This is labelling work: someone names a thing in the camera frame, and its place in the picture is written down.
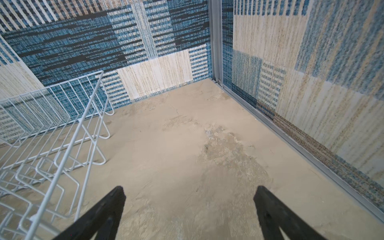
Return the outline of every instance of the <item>wire shelf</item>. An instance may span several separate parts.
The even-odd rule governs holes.
[[[0,239],[51,239],[60,219],[79,218],[91,166],[106,162],[98,141],[111,136],[103,73],[0,101]]]

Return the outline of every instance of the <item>metal wire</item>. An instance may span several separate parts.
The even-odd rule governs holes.
[[[98,141],[111,136],[104,116],[114,109],[103,73],[0,101],[0,240],[52,238],[58,219],[79,218],[91,166],[107,161]],[[73,177],[85,166],[83,181]]]

